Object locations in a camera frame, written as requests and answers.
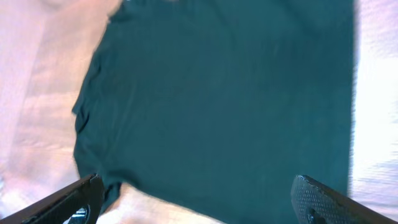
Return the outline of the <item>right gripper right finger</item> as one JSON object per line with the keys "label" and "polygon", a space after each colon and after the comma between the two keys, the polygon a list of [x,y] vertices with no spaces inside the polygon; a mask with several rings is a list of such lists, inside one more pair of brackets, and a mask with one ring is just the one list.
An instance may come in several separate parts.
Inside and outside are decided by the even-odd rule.
{"label": "right gripper right finger", "polygon": [[300,224],[397,224],[307,175],[295,177],[290,196]]}

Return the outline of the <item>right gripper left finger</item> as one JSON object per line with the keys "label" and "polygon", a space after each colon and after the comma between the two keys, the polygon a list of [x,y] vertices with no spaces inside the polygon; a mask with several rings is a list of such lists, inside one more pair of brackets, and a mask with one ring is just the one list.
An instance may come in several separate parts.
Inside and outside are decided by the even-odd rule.
{"label": "right gripper left finger", "polygon": [[82,178],[1,220],[2,224],[95,224],[104,202],[98,174]]}

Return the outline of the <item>black polo shirt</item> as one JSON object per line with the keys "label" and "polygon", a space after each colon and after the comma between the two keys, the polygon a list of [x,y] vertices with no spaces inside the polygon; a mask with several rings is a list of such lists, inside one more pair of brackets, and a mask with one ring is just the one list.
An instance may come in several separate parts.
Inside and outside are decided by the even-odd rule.
{"label": "black polo shirt", "polygon": [[104,207],[123,183],[225,223],[295,223],[305,174],[346,193],[350,0],[123,1],[72,109]]}

